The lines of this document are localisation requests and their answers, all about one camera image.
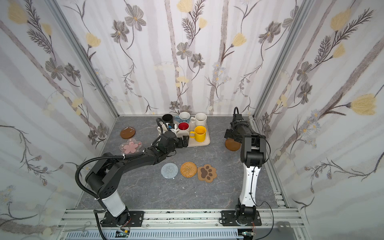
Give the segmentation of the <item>brown round wooden coaster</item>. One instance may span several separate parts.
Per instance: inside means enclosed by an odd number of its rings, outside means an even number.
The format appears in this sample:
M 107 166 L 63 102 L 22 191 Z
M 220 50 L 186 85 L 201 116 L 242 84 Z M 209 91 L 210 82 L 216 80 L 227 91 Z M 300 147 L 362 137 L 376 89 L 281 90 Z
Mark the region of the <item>brown round wooden coaster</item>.
M 236 142 L 235 140 L 228 138 L 225 141 L 225 147 L 233 152 L 238 151 L 241 148 L 242 144 L 239 142 Z

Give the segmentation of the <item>grey blue round coaster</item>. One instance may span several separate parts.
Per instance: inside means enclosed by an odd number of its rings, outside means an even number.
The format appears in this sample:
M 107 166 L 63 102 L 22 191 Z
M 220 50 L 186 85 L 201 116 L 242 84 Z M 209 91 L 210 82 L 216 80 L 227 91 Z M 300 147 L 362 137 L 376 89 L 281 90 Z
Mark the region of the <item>grey blue round coaster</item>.
M 174 163 L 167 163 L 161 168 L 161 174 L 166 179 L 174 179 L 178 171 L 178 166 Z

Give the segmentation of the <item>woven rattan round coaster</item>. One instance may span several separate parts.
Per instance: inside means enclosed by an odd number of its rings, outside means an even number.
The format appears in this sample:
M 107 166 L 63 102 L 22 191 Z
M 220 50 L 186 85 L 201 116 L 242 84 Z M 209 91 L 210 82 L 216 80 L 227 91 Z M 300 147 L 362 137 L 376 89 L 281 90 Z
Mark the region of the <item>woven rattan round coaster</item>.
M 192 178 L 198 171 L 198 167 L 193 162 L 185 162 L 180 168 L 181 175 L 185 178 Z

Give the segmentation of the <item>pink flower coaster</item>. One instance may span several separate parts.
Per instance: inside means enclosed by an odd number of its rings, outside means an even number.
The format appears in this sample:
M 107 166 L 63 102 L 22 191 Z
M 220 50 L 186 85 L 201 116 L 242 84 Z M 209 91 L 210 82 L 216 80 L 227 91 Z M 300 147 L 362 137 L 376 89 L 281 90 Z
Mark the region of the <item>pink flower coaster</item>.
M 142 146 L 143 146 L 142 142 L 131 138 L 131 139 L 128 139 L 126 143 L 123 143 L 120 145 L 120 150 L 122 152 L 122 155 L 129 155 L 129 154 L 138 153 Z

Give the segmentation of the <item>brown paw shaped coaster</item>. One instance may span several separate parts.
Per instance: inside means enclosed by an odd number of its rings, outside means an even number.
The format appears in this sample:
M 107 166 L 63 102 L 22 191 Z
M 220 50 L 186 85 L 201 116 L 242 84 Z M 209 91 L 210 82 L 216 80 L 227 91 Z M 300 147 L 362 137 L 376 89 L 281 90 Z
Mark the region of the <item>brown paw shaped coaster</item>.
M 211 183 L 215 178 L 217 178 L 217 170 L 211 165 L 206 164 L 203 167 L 198 167 L 198 179 L 206 183 Z

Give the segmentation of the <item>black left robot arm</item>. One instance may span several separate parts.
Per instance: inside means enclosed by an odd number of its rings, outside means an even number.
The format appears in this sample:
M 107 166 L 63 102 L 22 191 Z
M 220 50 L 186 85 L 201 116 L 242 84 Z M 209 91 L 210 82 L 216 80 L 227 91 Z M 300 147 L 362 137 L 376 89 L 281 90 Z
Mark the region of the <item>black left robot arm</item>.
M 114 156 L 104 154 L 84 162 L 78 170 L 85 165 L 95 162 L 85 180 L 89 189 L 82 187 L 83 191 L 92 195 L 113 218 L 128 214 L 127 206 L 118 194 L 118 186 L 123 174 L 145 166 L 153 166 L 164 161 L 176 149 L 186 148 L 189 137 L 177 137 L 171 131 L 161 134 L 153 144 L 143 151 L 135 154 Z

